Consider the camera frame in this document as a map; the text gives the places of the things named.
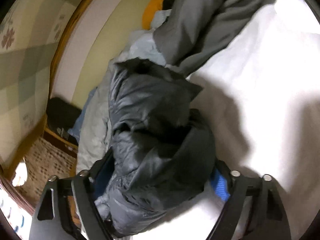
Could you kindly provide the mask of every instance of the black jacket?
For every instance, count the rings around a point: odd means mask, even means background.
[[[115,64],[109,95],[116,177],[108,187],[113,226],[141,232],[201,193],[215,163],[213,134],[190,102],[201,91],[148,60]]]

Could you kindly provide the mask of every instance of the black bag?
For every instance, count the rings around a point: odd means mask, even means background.
[[[78,145],[76,138],[68,133],[81,114],[81,109],[68,104],[61,98],[51,98],[47,106],[48,127],[66,141]]]

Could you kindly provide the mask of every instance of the white wall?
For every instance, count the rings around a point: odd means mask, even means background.
[[[121,0],[93,0],[74,29],[59,63],[51,97],[71,102],[89,51]]]

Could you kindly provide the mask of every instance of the metal screw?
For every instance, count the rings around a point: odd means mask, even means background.
[[[52,176],[50,176],[50,178],[48,180],[52,182],[52,181],[55,181],[56,179],[58,179],[58,176],[52,175]]]
[[[239,171],[235,171],[235,170],[231,171],[230,174],[234,177],[239,177],[241,175]]]
[[[88,171],[87,170],[82,170],[82,171],[80,171],[79,172],[79,175],[81,176],[81,177],[85,177],[85,176],[87,176],[88,175]]]
[[[270,175],[268,175],[268,174],[263,175],[262,178],[263,178],[265,181],[271,181],[271,180],[272,180],[272,177],[271,177]]]

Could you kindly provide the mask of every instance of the dark gray fabric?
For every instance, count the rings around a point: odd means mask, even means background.
[[[274,0],[175,0],[167,22],[155,30],[157,49],[188,76],[224,49],[262,6]]]
[[[109,96],[115,175],[107,209],[121,235],[141,232],[203,191],[215,144],[199,111],[189,109],[200,91],[149,60],[115,64]]]

